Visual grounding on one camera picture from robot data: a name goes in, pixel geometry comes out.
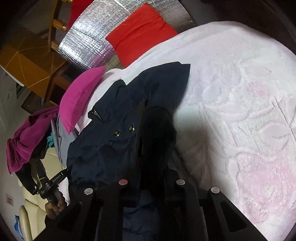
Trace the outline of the person's left hand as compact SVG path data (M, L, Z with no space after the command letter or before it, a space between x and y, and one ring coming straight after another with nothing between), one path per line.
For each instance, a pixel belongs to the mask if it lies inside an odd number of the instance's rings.
M61 192L59 192L57 200L57 204L51 201L48 201L45 204L46 214L49 219L54 220L57 217L57 215L67 207L65 197Z

